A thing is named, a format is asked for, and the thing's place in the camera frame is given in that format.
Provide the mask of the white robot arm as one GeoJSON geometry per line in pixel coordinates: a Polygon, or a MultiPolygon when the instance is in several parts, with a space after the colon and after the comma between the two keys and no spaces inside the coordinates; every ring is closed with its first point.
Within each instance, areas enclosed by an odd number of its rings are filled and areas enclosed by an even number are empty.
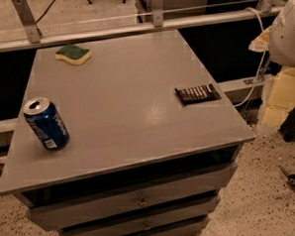
{"type": "Polygon", "coordinates": [[[295,0],[287,1],[271,26],[252,40],[248,48],[269,52],[273,62],[295,67],[295,0]]]}

